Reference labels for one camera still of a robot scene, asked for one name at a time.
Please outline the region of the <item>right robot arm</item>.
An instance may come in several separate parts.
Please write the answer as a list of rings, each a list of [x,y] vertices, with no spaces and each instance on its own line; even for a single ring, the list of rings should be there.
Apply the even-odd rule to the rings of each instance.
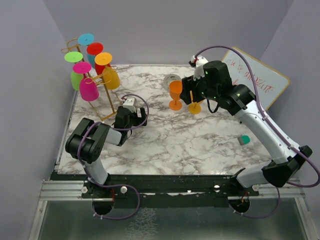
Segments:
[[[229,189],[240,196],[253,185],[271,184],[281,188],[313,153],[284,134],[263,109],[255,94],[244,84],[234,85],[228,66],[220,60],[206,62],[194,74],[182,79],[180,98],[187,104],[212,100],[246,125],[271,156],[265,166],[245,168],[233,175]]]

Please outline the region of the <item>orange wine glass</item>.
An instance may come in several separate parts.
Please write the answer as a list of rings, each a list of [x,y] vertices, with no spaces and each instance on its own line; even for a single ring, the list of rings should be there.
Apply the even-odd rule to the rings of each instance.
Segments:
[[[172,98],[169,103],[169,108],[173,111],[179,111],[182,108],[182,103],[180,102],[182,87],[181,80],[175,80],[169,84],[169,95]]]

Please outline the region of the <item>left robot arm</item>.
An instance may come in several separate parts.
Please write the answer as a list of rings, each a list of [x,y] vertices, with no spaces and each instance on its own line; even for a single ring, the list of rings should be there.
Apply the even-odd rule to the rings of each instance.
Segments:
[[[94,183],[97,196],[106,197],[111,190],[107,181],[108,172],[104,169],[100,155],[105,143],[121,147],[133,129],[147,125],[147,112],[144,107],[137,112],[120,106],[113,126],[83,118],[65,143],[65,151],[79,160],[88,179]]]

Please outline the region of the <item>yellow wine glass front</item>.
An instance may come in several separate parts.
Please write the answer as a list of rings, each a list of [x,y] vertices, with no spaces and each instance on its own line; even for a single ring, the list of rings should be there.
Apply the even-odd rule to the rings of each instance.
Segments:
[[[188,111],[194,115],[199,114],[202,111],[201,104],[204,102],[204,100],[200,102],[194,102],[192,91],[190,91],[190,99],[191,104],[188,105]]]

